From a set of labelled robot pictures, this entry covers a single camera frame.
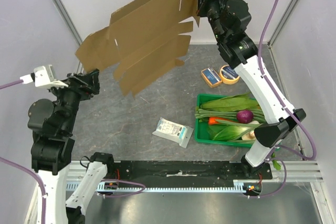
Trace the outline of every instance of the cardboard box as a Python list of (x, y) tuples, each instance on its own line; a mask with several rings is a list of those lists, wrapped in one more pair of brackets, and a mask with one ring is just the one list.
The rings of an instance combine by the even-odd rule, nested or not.
[(113, 76), (123, 95), (136, 95), (176, 66), (187, 53), (197, 0), (134, 0), (111, 15), (110, 25), (89, 35), (76, 52), (85, 71), (119, 63)]

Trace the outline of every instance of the cardboard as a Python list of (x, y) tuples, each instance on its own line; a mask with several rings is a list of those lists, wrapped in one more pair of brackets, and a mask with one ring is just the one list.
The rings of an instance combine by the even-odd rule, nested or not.
[(89, 35), (76, 52), (85, 71), (119, 63), (113, 76), (124, 95), (139, 93), (187, 53), (197, 0), (134, 0), (111, 15), (110, 25)]

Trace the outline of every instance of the cable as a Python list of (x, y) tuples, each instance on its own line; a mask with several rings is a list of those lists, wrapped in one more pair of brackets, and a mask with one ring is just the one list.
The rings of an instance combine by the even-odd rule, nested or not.
[(23, 83), (23, 80), (17, 80), (17, 81), (13, 81), (13, 82), (10, 82), (10, 83), (1, 85), (1, 86), (0, 86), (0, 89), (5, 89), (5, 88), (8, 88), (8, 87), (11, 87), (11, 86), (20, 84), (20, 83)]
[(277, 161), (280, 161), (283, 165), (283, 171), (284, 171), (284, 181), (282, 182), (281, 186), (275, 190), (273, 193), (269, 193), (269, 194), (265, 194), (265, 195), (259, 195), (259, 196), (247, 196), (247, 198), (252, 198), (252, 199), (261, 199), (261, 198), (266, 198), (266, 197), (269, 197), (269, 196), (273, 196), (274, 194), (277, 194), (278, 192), (280, 192), (285, 184), (286, 184), (286, 180), (287, 180), (287, 169), (286, 169), (286, 166), (285, 166), (285, 163), (281, 160), (281, 159), (278, 159), (278, 158), (271, 158), (270, 160), (265, 160), (265, 162), (269, 163), (273, 160), (277, 160)]
[(79, 164), (87, 170), (88, 167), (89, 167), (89, 165), (84, 165), (84, 164), (82, 163), (82, 159), (83, 159), (83, 158), (86, 158), (88, 161), (90, 161), (90, 159), (89, 159), (88, 156), (83, 156), (83, 157), (79, 160)]
[[(268, 25), (273, 17), (273, 14), (275, 12), (275, 9), (278, 5), (278, 2), (279, 0), (275, 0), (274, 4), (273, 4), (273, 8), (271, 10), (271, 13), (269, 14), (269, 17), (266, 21), (266, 24), (264, 26), (264, 29), (261, 33), (261, 37), (260, 37), (260, 41), (259, 41), (259, 48), (258, 48), (258, 64), (259, 64), (259, 69), (260, 69), (260, 72), (261, 74), (265, 74), (265, 71), (264, 71), (264, 68), (263, 68), (263, 63), (262, 63), (262, 57), (261, 57), (261, 51), (262, 51), (262, 43), (263, 43), (263, 40), (264, 40), (264, 36), (265, 36), (265, 33), (266, 33), (266, 30), (268, 28)], [(314, 160), (316, 158), (316, 154), (317, 154), (317, 151), (316, 151), (316, 146), (315, 146), (315, 143), (314, 143), (314, 140), (312, 138), (312, 136), (309, 134), (309, 132), (307, 131), (307, 129), (304, 127), (304, 125), (294, 116), (294, 114), (288, 109), (286, 108), (286, 105), (284, 103), (284, 101), (282, 100), (282, 98), (280, 97), (279, 93), (277, 92), (277, 90), (275, 89), (275, 87), (273, 86), (273, 84), (271, 83), (271, 81), (269, 80), (269, 78), (267, 76), (264, 76), (265, 78), (265, 81), (268, 83), (269, 87), (272, 89), (274, 95), (277, 97), (277, 99), (279, 100), (280, 104), (284, 107), (285, 111), (293, 118), (293, 120), (297, 123), (297, 125), (302, 129), (302, 131), (305, 133), (305, 135), (307, 136), (310, 144), (311, 144), (311, 148), (312, 148), (312, 156), (311, 157), (307, 157), (307, 156), (304, 156), (302, 155), (301, 153), (289, 148), (289, 147), (286, 147), (286, 146), (282, 146), (282, 145), (277, 145), (276, 147), (283, 147), (284, 149), (286, 150), (289, 150), (299, 156), (301, 156), (302, 158), (304, 159), (307, 159), (307, 160)]]
[(12, 161), (9, 161), (3, 157), (0, 157), (0, 161), (5, 163), (6, 165), (9, 165), (9, 166), (12, 166), (14, 168), (17, 168), (27, 174), (29, 174), (31, 177), (33, 177), (36, 182), (38, 183), (39, 187), (40, 187), (40, 190), (41, 190), (41, 194), (42, 194), (42, 212), (41, 212), (41, 224), (45, 224), (46, 223), (46, 203), (47, 203), (47, 200), (46, 200), (46, 188), (44, 187), (44, 184), (43, 184), (43, 181), (42, 179), (40, 178), (40, 176), (38, 176), (36, 173), (32, 172), (31, 170), (27, 169), (26, 167), (23, 167), (19, 164), (16, 164)]
[(126, 181), (126, 180), (119, 180), (119, 179), (103, 179), (102, 182), (110, 182), (111, 180), (112, 180), (113, 182), (124, 183), (124, 184), (135, 185), (135, 186), (141, 186), (142, 189), (139, 190), (139, 191), (135, 191), (135, 192), (133, 192), (133, 193), (130, 193), (130, 194), (122, 194), (122, 195), (103, 195), (103, 194), (98, 193), (99, 196), (103, 196), (103, 197), (105, 197), (105, 198), (121, 198), (121, 197), (126, 197), (126, 196), (131, 196), (131, 195), (140, 194), (140, 193), (142, 193), (142, 192), (146, 189), (146, 186), (145, 186), (144, 184), (137, 183), (137, 182)]

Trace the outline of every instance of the robotic arm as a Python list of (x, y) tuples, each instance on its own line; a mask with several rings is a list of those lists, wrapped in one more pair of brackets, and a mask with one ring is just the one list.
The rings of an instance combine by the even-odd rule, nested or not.
[[(303, 109), (295, 109), (285, 98), (269, 75), (264, 63), (258, 63), (258, 49), (245, 30), (251, 21), (248, 5), (243, 0), (198, 0), (197, 15), (207, 17), (217, 40), (220, 56), (234, 69), (250, 88), (265, 114), (266, 122), (255, 129), (257, 141), (241, 162), (246, 173), (258, 170), (264, 160), (295, 127), (296, 122), (285, 111), (288, 108), (302, 121), (306, 117)], [(265, 76), (283, 99), (282, 106), (265, 80)]]

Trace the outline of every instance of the black cable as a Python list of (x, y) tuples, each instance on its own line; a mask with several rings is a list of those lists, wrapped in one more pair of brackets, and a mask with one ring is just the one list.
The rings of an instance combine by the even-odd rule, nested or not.
[(82, 159), (83, 159), (83, 158), (86, 158), (88, 161), (90, 161), (90, 159), (89, 159), (88, 156), (83, 156), (83, 157), (80, 159), (79, 164), (80, 164), (81, 166), (83, 166), (85, 169), (88, 169), (89, 165), (84, 165), (84, 164), (82, 163)]

